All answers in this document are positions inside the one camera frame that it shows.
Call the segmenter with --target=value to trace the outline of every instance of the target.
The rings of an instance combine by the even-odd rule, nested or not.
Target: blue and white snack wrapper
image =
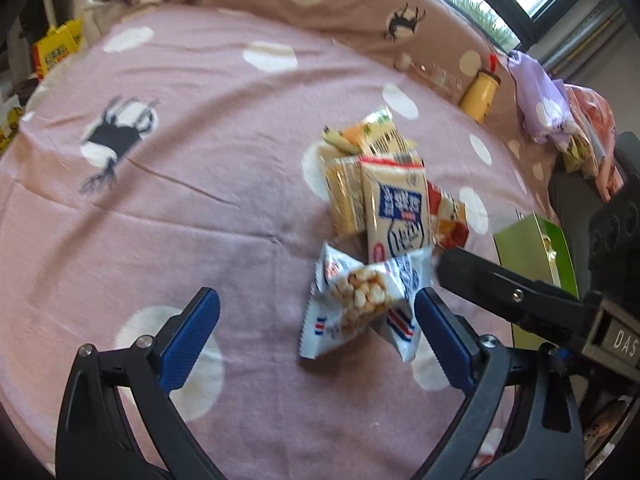
[[[316,359],[369,326],[411,361],[420,342],[415,295],[433,283],[432,247],[365,266],[325,243],[306,304],[300,356]]]

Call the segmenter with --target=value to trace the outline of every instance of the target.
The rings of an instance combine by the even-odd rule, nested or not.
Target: green paper bag
[[[564,288],[578,298],[574,266],[562,229],[535,213],[494,235],[500,264],[505,269],[529,278]],[[537,350],[545,342],[517,325],[513,329],[513,346]]]

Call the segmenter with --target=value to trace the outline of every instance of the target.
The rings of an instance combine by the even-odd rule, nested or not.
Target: black deer print
[[[415,32],[418,23],[420,23],[424,17],[427,15],[427,11],[424,10],[422,14],[418,10],[418,7],[415,7],[415,15],[412,18],[407,18],[406,12],[409,8],[409,4],[404,4],[404,7],[396,9],[391,16],[391,20],[388,24],[388,29],[382,33],[382,37],[385,40],[392,40],[394,43],[398,40],[398,29],[406,28],[411,31],[413,34]]]
[[[140,140],[142,135],[151,131],[154,124],[154,106],[158,101],[149,103],[134,120],[133,124],[120,124],[118,117],[125,112],[133,103],[139,103],[137,98],[131,98],[120,106],[116,104],[120,100],[120,96],[114,97],[102,113],[101,122],[94,128],[89,137],[84,139],[81,144],[85,145],[89,142],[105,146],[113,150],[105,161],[104,170],[86,180],[81,188],[80,193],[89,194],[96,190],[100,190],[107,183],[112,186],[116,181],[116,174],[113,171],[122,157]]]

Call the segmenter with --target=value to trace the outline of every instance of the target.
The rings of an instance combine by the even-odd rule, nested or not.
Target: tree
[[[478,0],[449,0],[463,14],[482,28],[507,52],[516,47],[520,40],[505,25],[498,24],[498,16],[488,9],[488,5]]]

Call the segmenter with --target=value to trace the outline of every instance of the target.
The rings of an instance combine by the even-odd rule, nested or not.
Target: purple bag
[[[517,50],[509,54],[509,71],[516,81],[516,101],[529,135],[544,144],[550,138],[565,152],[577,124],[569,105],[540,63]]]

